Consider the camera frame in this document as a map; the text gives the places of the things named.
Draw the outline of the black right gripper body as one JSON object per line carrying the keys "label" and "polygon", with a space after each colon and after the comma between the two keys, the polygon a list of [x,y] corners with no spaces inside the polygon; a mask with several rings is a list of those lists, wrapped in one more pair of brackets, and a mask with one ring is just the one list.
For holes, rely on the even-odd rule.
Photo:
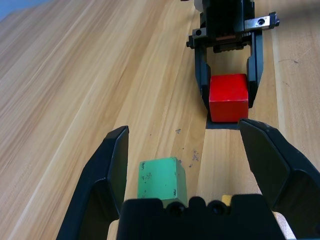
{"label": "black right gripper body", "polygon": [[191,49],[213,48],[214,53],[242,50],[251,45],[253,34],[280,24],[276,12],[255,17],[252,0],[195,0],[200,12],[200,27],[192,31],[186,46]]}

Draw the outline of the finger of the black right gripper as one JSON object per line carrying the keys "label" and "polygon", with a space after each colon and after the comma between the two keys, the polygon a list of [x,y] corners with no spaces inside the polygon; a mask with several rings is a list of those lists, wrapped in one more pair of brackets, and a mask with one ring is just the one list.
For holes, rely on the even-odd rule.
{"label": "finger of the black right gripper", "polygon": [[201,98],[207,110],[209,107],[209,91],[211,68],[207,64],[207,49],[199,47],[194,49],[195,78],[200,91]]}
{"label": "finger of the black right gripper", "polygon": [[251,33],[250,57],[247,59],[248,107],[252,108],[264,69],[263,32]]}

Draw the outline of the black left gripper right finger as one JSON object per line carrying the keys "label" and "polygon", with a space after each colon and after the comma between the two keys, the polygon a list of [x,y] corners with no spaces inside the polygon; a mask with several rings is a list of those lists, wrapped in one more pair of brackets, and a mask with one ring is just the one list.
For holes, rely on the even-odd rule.
{"label": "black left gripper right finger", "polygon": [[297,238],[320,236],[320,173],[277,128],[241,119],[247,160],[270,209],[282,214]]}

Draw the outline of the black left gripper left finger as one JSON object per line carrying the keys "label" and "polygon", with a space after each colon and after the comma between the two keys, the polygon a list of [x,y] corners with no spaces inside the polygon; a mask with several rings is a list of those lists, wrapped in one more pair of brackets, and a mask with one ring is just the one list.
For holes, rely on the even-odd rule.
{"label": "black left gripper left finger", "polygon": [[84,166],[58,240],[105,240],[118,220],[124,202],[129,149],[129,127],[109,132]]}

